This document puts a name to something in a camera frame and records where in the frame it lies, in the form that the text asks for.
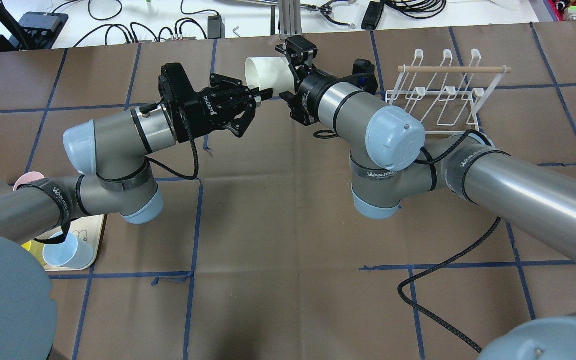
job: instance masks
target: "pink cup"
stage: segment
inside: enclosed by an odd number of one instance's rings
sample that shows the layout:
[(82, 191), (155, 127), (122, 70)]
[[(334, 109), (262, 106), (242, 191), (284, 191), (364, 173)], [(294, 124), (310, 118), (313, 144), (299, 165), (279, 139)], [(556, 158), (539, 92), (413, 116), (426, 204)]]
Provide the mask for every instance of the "pink cup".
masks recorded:
[(37, 172), (37, 171), (30, 171), (27, 172), (23, 175), (21, 175), (21, 177), (19, 178), (19, 180), (17, 180), (14, 183), (14, 186), (12, 187), (13, 191), (16, 191), (17, 189), (19, 189), (19, 187), (23, 184), (28, 184), (28, 183), (32, 183), (32, 182), (36, 182), (37, 180), (41, 180), (43, 178), (45, 178), (46, 176), (44, 176), (43, 173)]

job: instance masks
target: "white table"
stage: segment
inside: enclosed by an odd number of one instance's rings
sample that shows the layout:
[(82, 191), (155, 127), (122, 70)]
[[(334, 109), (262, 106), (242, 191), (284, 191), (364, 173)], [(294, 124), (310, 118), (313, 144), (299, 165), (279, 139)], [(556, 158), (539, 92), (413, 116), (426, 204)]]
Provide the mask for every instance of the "white table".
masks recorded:
[[(435, 28), (435, 27), (461, 27), (470, 25), (489, 24), (515, 24), (537, 23), (544, 21), (543, 16), (537, 16), (539, 7), (544, 7), (544, 0), (504, 0), (515, 2), (514, 10), (505, 9), (493, 2), (486, 0), (448, 0), (448, 6), (443, 13), (425, 20), (413, 20), (386, 7), (381, 18), (378, 30), (385, 29), (408, 29), (408, 28)], [(55, 6), (61, 5), (66, 0), (54, 0)], [(303, 3), (322, 5), (327, 0), (303, 0)], [(357, 0), (353, 5), (344, 3), (333, 5), (333, 18), (345, 23), (354, 23), (355, 31), (361, 31), (361, 22), (366, 12), (369, 0)], [(123, 11), (112, 20), (100, 22), (92, 19), (88, 14), (88, 0), (82, 0), (74, 4), (62, 7), (58, 12), (70, 16), (61, 36), (55, 43), (55, 48), (70, 48), (87, 32), (103, 24), (129, 25), (135, 21), (151, 28), (156, 34), (162, 27), (173, 27), (176, 20), (185, 18), (179, 10), (179, 0), (122, 0)], [(19, 20), (26, 12), (50, 11), (50, 0), (4, 0), (7, 10)], [(107, 18), (117, 12), (119, 5), (113, 0), (93, 0), (93, 13), (98, 18)], [(215, 9), (222, 14), (226, 27), (226, 37), (233, 38), (236, 35), (233, 29), (238, 27), (238, 34), (242, 37), (258, 37), (270, 34), (270, 7), (244, 4), (234, 0), (185, 0), (183, 11), (195, 12), (203, 9)], [(333, 25), (327, 22), (318, 13), (301, 12), (302, 30), (305, 33), (348, 32), (348, 27)], [(206, 19), (209, 13), (195, 14), (202, 27), (206, 27)], [(135, 27), (140, 40), (152, 39), (146, 30)], [(89, 36), (80, 46), (103, 45), (105, 29), (98, 30)], [(183, 27), (184, 36), (197, 37), (202, 35), (199, 29), (192, 24)], [(10, 33), (0, 24), (0, 34), (10, 36)], [(125, 43), (124, 35), (118, 29), (113, 29), (109, 35), (109, 44)]]

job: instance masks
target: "cable bundle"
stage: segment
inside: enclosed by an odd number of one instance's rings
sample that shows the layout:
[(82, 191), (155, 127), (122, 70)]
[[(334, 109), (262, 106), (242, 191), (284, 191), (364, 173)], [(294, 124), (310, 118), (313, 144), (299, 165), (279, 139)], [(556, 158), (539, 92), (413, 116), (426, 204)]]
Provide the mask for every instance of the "cable bundle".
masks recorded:
[(386, 6), (412, 19), (430, 19), (446, 8), (448, 0), (382, 0)]

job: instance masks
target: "drying rack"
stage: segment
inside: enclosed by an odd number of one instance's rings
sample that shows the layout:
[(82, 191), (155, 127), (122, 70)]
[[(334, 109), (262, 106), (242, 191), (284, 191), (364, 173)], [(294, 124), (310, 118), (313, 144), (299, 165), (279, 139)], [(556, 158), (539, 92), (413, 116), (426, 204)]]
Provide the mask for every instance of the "drying rack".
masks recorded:
[[(399, 72), (397, 82), (393, 90), (386, 91), (386, 102), (393, 105), (402, 97), (405, 103), (402, 108), (409, 114), (415, 109), (419, 111), (420, 107), (427, 106), (429, 103), (427, 110), (419, 119), (421, 123), (434, 116), (430, 114), (439, 110), (436, 125), (442, 130), (426, 130), (428, 135), (461, 134), (464, 132), (464, 121), (466, 126), (471, 126), (474, 130), (479, 131), (478, 112), (504, 75), (510, 73), (512, 68), (508, 66), (480, 66), (482, 63), (480, 51), (473, 48), (470, 54), (471, 60), (468, 66), (453, 66), (453, 52), (448, 49), (443, 51), (443, 60), (439, 66), (423, 66), (424, 51), (418, 48), (414, 51), (414, 59), (410, 65), (397, 68)], [(420, 74), (433, 75), (429, 82), (422, 82), (418, 79)], [(477, 74), (496, 74), (496, 76), (488, 86), (473, 88), (471, 84), (473, 84), (473, 79)], [(457, 116), (445, 116), (449, 105), (458, 105), (457, 108), (460, 110)]]

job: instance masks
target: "yellow cup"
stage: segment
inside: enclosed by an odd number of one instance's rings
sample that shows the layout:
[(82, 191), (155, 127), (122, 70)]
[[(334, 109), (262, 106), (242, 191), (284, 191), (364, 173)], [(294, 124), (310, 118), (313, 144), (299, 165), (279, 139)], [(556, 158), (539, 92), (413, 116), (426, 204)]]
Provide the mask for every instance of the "yellow cup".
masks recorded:
[(46, 262), (44, 261), (44, 255), (42, 254), (44, 251), (44, 244), (37, 242), (35, 240), (30, 240), (27, 243), (21, 245), (22, 248), (31, 253), (35, 259), (41, 264), (41, 266), (46, 266)]

